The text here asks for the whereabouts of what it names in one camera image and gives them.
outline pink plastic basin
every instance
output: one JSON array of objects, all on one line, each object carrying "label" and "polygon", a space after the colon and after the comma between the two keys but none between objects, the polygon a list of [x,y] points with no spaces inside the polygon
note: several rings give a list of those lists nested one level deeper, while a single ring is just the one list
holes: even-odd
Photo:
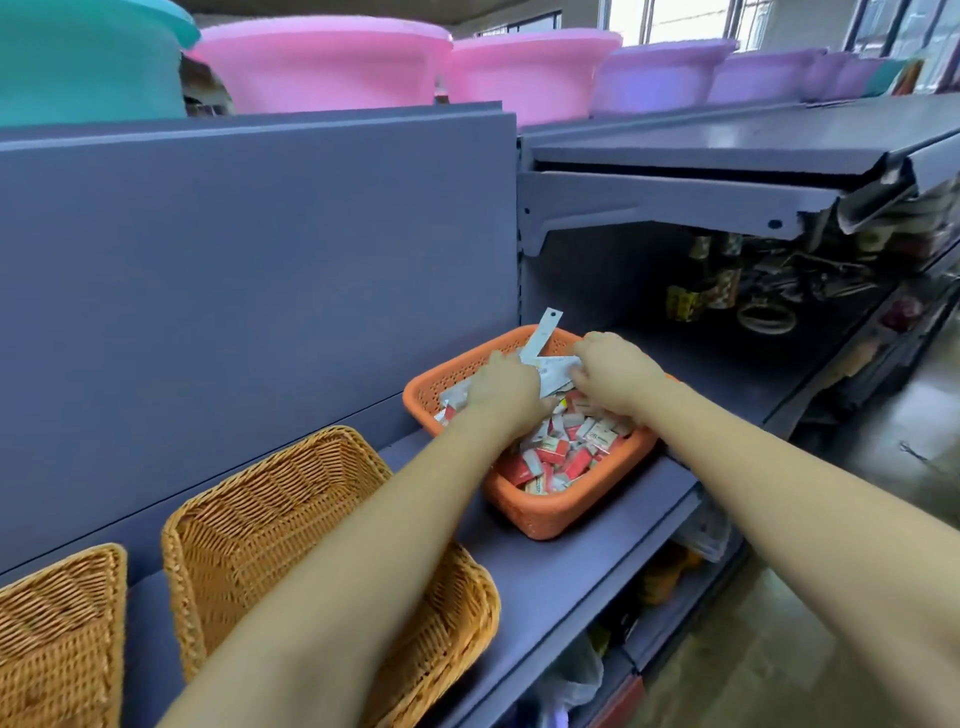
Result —
[{"label": "pink plastic basin", "polygon": [[827,97],[830,89],[836,84],[841,69],[851,58],[853,53],[827,53],[814,59],[810,69],[804,77],[803,100],[821,101]]},{"label": "pink plastic basin", "polygon": [[713,75],[736,40],[681,40],[621,48],[597,69],[590,114],[649,113],[706,102]]},{"label": "pink plastic basin", "polygon": [[861,59],[851,54],[824,96],[824,100],[860,98],[867,90],[867,84],[885,62],[886,59]]},{"label": "pink plastic basin", "polygon": [[717,68],[708,100],[711,104],[799,101],[806,72],[826,52],[826,48],[805,48],[734,53]]},{"label": "pink plastic basin", "polygon": [[586,118],[597,66],[622,42],[581,28],[458,40],[443,71],[450,103],[500,101],[519,127]]},{"label": "pink plastic basin", "polygon": [[190,56],[220,76],[237,112],[277,113],[431,105],[452,47],[435,25],[318,15],[206,28]]}]

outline forearm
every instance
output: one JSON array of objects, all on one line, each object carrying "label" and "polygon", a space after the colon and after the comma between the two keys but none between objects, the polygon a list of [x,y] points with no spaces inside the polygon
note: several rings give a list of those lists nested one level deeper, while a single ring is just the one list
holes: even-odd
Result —
[{"label": "forearm", "polygon": [[[180,701],[190,705],[167,716],[171,728],[217,718],[251,728],[354,725],[468,500],[509,444],[485,415],[468,408],[329,533],[211,657]],[[259,662],[271,667],[247,668]],[[249,705],[212,705],[223,692]]]},{"label": "forearm", "polygon": [[[685,385],[670,382],[651,397],[656,401],[637,411],[647,413],[759,554],[914,717],[946,725],[943,718],[960,710],[955,687],[943,690],[960,676],[960,535]],[[916,658],[911,676],[902,667],[905,645]],[[927,654],[939,659],[925,660]],[[904,686],[917,688],[921,674],[925,688],[911,698]]]}]

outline ceiling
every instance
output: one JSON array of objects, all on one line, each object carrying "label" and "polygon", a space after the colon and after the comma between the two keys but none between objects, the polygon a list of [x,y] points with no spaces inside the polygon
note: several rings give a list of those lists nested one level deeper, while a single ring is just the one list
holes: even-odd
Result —
[{"label": "ceiling", "polygon": [[516,5],[518,0],[178,0],[192,13],[240,16],[380,15],[458,25]]}]

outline hand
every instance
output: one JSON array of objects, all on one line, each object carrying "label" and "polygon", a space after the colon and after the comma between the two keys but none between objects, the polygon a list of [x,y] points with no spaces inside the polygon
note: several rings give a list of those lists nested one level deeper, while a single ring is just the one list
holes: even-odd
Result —
[{"label": "hand", "polygon": [[536,429],[556,406],[554,397],[540,399],[536,367],[521,364],[516,354],[492,352],[470,381],[465,412],[489,414],[494,426],[502,426],[512,442]]},{"label": "hand", "polygon": [[591,402],[638,423],[649,422],[644,411],[647,394],[666,383],[657,362],[615,333],[592,331],[573,352],[584,366],[571,369],[570,376]]}]

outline floor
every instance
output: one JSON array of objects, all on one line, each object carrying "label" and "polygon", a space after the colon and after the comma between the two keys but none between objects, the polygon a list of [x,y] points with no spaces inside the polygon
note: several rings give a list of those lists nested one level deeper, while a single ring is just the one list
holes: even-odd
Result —
[{"label": "floor", "polygon": [[[960,319],[902,392],[825,457],[960,527]],[[906,728],[880,687],[756,558],[650,686],[631,728]]]}]

